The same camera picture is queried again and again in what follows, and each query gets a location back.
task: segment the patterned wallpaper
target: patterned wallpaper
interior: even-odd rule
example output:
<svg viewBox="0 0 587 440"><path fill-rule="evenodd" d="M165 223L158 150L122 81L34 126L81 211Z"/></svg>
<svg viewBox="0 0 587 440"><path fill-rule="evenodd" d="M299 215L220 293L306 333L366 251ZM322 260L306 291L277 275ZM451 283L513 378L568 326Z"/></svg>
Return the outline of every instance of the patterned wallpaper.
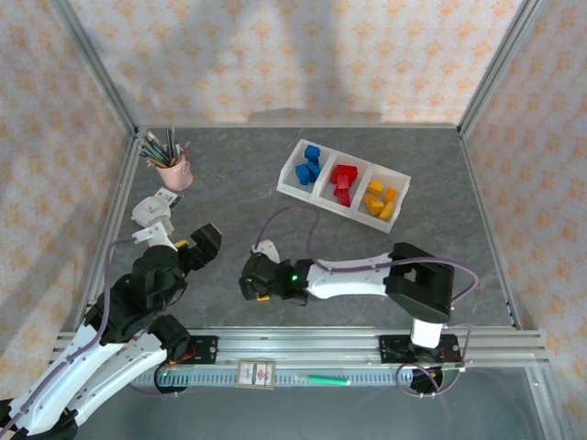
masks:
<svg viewBox="0 0 587 440"><path fill-rule="evenodd" d="M546 4L468 139L525 321L545 333L577 433L587 432L586 17L584 0Z"/></svg>
<svg viewBox="0 0 587 440"><path fill-rule="evenodd" d="M127 137L45 1L0 7L0 397L47 366Z"/></svg>
<svg viewBox="0 0 587 440"><path fill-rule="evenodd" d="M522 0L72 0L135 122L458 123Z"/></svg>

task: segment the white cylinder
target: white cylinder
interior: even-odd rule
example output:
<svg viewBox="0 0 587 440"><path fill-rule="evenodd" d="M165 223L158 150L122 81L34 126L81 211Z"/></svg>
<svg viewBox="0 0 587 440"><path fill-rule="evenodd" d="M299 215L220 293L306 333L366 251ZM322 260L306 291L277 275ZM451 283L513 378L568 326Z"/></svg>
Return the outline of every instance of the white cylinder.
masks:
<svg viewBox="0 0 587 440"><path fill-rule="evenodd" d="M436 348L440 342L442 326L443 324L427 323L414 318L410 338L417 346Z"/></svg>

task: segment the pencil cup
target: pencil cup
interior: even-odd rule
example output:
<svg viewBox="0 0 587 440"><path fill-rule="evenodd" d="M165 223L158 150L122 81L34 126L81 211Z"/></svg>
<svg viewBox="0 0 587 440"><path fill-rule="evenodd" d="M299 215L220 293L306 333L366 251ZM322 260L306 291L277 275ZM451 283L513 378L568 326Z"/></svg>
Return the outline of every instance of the pencil cup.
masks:
<svg viewBox="0 0 587 440"><path fill-rule="evenodd" d="M170 168L155 167L155 169L163 179L165 186L172 191L182 191L194 181L194 175L190 170L190 162L185 159L185 156L181 158L177 165Z"/></svg>

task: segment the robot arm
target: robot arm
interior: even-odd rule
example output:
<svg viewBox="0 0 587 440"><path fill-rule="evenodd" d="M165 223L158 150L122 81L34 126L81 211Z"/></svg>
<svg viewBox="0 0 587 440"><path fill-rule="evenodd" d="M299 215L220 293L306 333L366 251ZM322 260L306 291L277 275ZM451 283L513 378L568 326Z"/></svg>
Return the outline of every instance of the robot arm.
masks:
<svg viewBox="0 0 587 440"><path fill-rule="evenodd" d="M412 342L435 348L443 324L450 320L454 269L437 263L399 262L431 257L417 247L397 243L389 254L361 260L280 262L275 246L267 240L253 249L239 285L247 300L278 296L302 305L339 295L388 296L413 317ZM394 261L398 264L390 267ZM406 275L412 270L415 276L410 280Z"/></svg>
<svg viewBox="0 0 587 440"><path fill-rule="evenodd" d="M195 246L185 241L176 248L167 238L171 231L171 223L159 221L137 232L135 242L147 241L150 247L110 289L109 312L101 294L43 376L21 396L0 402L0 425L10 424L17 432L13 438L73 438L77 426L136 376L183 355L189 333L173 316L159 314L185 291L187 274L216 257L222 236L206 225L191 235ZM99 342L80 353L105 318ZM133 340L141 330L147 332Z"/></svg>

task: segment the gray table surface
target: gray table surface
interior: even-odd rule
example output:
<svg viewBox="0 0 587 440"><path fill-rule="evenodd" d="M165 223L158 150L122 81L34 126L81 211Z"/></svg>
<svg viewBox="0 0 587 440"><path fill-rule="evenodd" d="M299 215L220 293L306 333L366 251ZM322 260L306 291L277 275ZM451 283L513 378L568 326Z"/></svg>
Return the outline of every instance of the gray table surface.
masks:
<svg viewBox="0 0 587 440"><path fill-rule="evenodd" d="M414 399L393 387L200 387L149 398L126 388L77 440L540 440L523 368L469 368L446 394Z"/></svg>
<svg viewBox="0 0 587 440"><path fill-rule="evenodd" d="M314 253L322 259L363 259L389 252L406 241L437 257L456 259L475 269L481 288L458 304L453 321L474 325L512 323L497 277L471 178L454 129L448 128L198 128L176 130L191 141L188 158L194 183L172 212L172 241L214 223L223 233L218 257L188 277L183 298L169 310L184 325L368 325L409 328L410 316L383 297L346 296L306 307L278 299L246 302L238 277L261 225L276 210L303 205L276 192L282 165L300 138L347 152L412 177L391 234L322 210ZM140 161L119 235L140 230L132 209L162 186L153 168ZM271 225L281 257L306 258L305 240L313 220L309 211L284 215ZM114 280L129 272L146 245L116 250ZM455 279L455 293L470 282Z"/></svg>

